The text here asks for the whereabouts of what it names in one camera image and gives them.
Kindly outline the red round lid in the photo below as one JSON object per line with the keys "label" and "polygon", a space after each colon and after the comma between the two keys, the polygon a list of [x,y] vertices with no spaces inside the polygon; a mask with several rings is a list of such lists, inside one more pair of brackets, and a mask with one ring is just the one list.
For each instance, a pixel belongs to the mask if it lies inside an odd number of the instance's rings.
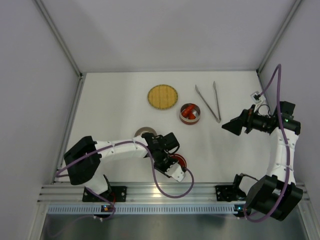
{"label": "red round lid", "polygon": [[172,154],[171,157],[175,160],[178,161],[178,164],[182,167],[182,168],[186,168],[187,167],[187,162],[185,160],[185,158],[180,155],[180,154]]}

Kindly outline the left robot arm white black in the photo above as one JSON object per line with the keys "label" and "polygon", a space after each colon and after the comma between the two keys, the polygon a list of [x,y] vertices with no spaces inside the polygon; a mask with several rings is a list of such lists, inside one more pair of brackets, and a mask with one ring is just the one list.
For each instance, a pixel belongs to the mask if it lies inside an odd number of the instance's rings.
{"label": "left robot arm white black", "polygon": [[168,178],[181,182],[185,178],[184,168],[170,155],[180,144],[171,132],[165,136],[145,132],[124,141],[94,141],[92,136],[81,138],[63,156],[70,184],[83,185],[96,194],[110,190],[105,168],[107,163],[134,158],[153,159],[153,167]]}

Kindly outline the steel bowl red rim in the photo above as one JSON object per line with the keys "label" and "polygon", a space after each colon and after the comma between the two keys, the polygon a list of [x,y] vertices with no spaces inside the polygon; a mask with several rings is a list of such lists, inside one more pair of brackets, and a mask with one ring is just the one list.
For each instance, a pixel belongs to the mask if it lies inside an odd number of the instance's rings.
{"label": "steel bowl red rim", "polygon": [[201,110],[194,103],[185,103],[180,107],[179,119],[186,125],[194,125],[201,118]]}

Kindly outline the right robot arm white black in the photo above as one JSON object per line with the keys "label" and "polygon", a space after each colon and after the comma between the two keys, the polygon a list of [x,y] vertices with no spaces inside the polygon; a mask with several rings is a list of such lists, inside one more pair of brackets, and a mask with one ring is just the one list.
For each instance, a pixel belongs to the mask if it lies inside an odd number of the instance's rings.
{"label": "right robot arm white black", "polygon": [[303,190],[296,186],[294,154],[301,133],[301,124],[294,120],[295,104],[280,101],[273,115],[260,115],[252,105],[240,116],[222,125],[222,128],[239,136],[242,129],[268,133],[271,141],[270,159],[266,175],[248,191],[246,206],[271,218],[283,221],[303,197]]}

